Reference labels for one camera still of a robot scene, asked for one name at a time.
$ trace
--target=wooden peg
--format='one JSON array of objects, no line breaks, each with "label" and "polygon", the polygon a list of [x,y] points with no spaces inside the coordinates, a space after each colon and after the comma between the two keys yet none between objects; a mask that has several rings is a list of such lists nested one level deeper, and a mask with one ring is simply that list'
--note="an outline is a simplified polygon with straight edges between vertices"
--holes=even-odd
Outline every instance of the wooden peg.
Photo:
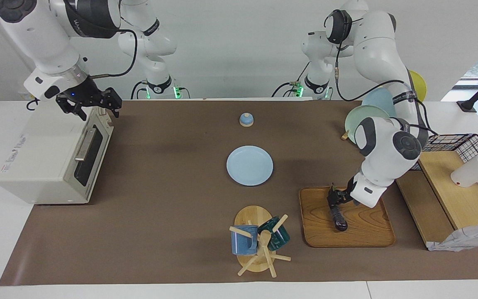
[{"label": "wooden peg", "polygon": [[272,264],[271,253],[269,252],[269,248],[266,245],[263,246],[263,252],[264,252],[265,258],[267,259],[269,269],[271,270],[271,276],[273,278],[276,278],[276,270],[274,269],[274,265]]},{"label": "wooden peg", "polygon": [[273,227],[273,233],[275,233],[279,229],[279,227],[285,222],[285,220],[287,220],[287,217],[288,217],[287,214],[284,214],[283,216],[281,216],[281,219]]},{"label": "wooden peg", "polygon": [[268,230],[263,230],[259,237],[260,246],[267,246],[271,241],[272,234]]},{"label": "wooden peg", "polygon": [[344,133],[344,135],[343,135],[340,139],[342,139],[342,140],[348,139],[348,134],[349,134],[349,130],[346,131],[346,132]]},{"label": "wooden peg", "polygon": [[237,227],[230,227],[230,231],[233,231],[234,233],[238,233],[241,236],[245,236],[247,238],[252,238],[252,234],[250,234],[248,231],[244,231],[242,229],[238,229]]},{"label": "wooden peg", "polygon": [[243,273],[245,273],[248,267],[250,267],[250,265],[252,265],[258,258],[259,257],[257,255],[254,255],[251,259],[249,259],[248,262],[241,268],[241,270],[239,270],[237,275],[239,276],[243,275]]},{"label": "wooden peg", "polygon": [[290,257],[285,257],[284,255],[279,255],[279,254],[271,254],[271,257],[277,259],[277,260],[283,260],[283,261],[288,261],[290,262]]}]

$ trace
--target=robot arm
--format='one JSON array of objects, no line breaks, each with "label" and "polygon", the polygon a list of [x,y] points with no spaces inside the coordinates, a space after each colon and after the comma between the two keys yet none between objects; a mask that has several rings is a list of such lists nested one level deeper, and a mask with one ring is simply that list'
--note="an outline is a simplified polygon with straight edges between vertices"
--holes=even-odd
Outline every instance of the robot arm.
[{"label": "robot arm", "polygon": [[[147,91],[151,98],[175,98],[174,79],[161,56],[176,51],[176,42],[160,27],[148,0],[123,0],[121,10],[125,21],[136,27],[138,53],[136,61],[143,67]],[[133,55],[134,36],[120,34],[119,47],[127,55]]]},{"label": "robot arm", "polygon": [[[175,42],[159,30],[159,21],[147,0],[123,0],[122,8],[127,22],[139,29],[134,35],[142,46],[135,59],[144,67],[151,92],[159,95],[155,98],[172,97],[173,80],[159,55],[174,53]],[[0,0],[0,23],[36,65],[24,83],[32,95],[39,100],[56,98],[65,113],[71,112],[83,120],[85,106],[107,108],[115,117],[119,116],[121,97],[113,88],[97,88],[69,42],[70,36],[111,38],[117,32],[132,32],[119,29],[119,0]],[[120,34],[119,42],[125,53],[134,55],[134,37]]]},{"label": "robot arm", "polygon": [[[368,11],[362,0],[349,0],[326,19],[326,38],[332,45],[353,46],[357,71],[384,85],[393,97],[397,119],[366,118],[355,131],[364,162],[347,189],[331,189],[328,203],[339,230],[347,229],[338,204],[351,200],[373,208],[396,178],[417,161],[429,133],[418,108],[410,74],[397,53],[395,18],[383,11]],[[338,63],[335,80],[338,84]]]},{"label": "robot arm", "polygon": [[[83,120],[85,106],[108,108],[115,117],[119,116],[121,98],[112,88],[105,91],[97,88],[69,42],[69,36],[76,35],[113,36],[119,28],[114,3],[115,0],[82,0],[75,5],[68,0],[51,0],[50,7],[42,0],[0,0],[0,23],[36,65],[23,84],[32,95],[39,100],[56,98],[65,113],[71,112]],[[83,16],[102,21],[95,25]]]},{"label": "robot arm", "polygon": [[[320,100],[326,96],[328,91],[338,46],[327,40],[325,32],[309,32],[302,42],[302,52],[309,58],[308,73],[300,82],[304,87],[303,96],[311,96]],[[339,57],[352,55],[353,46],[344,46],[340,49]]]}]

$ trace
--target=wooden tray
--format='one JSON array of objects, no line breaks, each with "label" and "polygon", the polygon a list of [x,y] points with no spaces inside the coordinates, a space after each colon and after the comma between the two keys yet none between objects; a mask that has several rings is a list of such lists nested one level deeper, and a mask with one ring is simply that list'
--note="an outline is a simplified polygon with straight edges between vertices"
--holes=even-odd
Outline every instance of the wooden tray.
[{"label": "wooden tray", "polygon": [[387,211],[380,199],[374,208],[353,203],[340,205],[348,223],[347,231],[338,231],[329,212],[329,187],[300,190],[300,209],[305,242],[316,248],[387,247],[396,242]]}]

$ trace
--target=white table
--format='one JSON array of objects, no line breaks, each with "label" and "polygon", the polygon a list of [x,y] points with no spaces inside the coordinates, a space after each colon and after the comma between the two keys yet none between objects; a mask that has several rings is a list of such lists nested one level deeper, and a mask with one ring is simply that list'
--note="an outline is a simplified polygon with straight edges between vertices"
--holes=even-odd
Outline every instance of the white table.
[{"label": "white table", "polygon": [[[431,127],[440,134],[474,132],[478,116],[461,112],[455,103],[428,102]],[[29,119],[25,102],[0,102],[0,167]],[[0,277],[32,206],[0,188]],[[475,298],[478,280],[417,282],[246,282],[237,284],[129,284],[0,287],[0,298]]]}]

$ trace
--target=teal mug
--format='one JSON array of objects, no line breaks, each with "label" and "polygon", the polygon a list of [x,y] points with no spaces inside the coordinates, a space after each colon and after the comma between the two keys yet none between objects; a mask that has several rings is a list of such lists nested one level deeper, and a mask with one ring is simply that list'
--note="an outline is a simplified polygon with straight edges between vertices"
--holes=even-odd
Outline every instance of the teal mug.
[{"label": "teal mug", "polygon": [[271,251],[282,248],[283,245],[287,244],[290,240],[290,236],[287,233],[285,227],[283,227],[283,225],[281,225],[279,229],[275,233],[273,233],[272,229],[278,222],[279,216],[274,216],[267,222],[260,225],[258,228],[258,233],[261,233],[264,230],[268,230],[271,233],[271,240],[268,245],[268,248]]}]

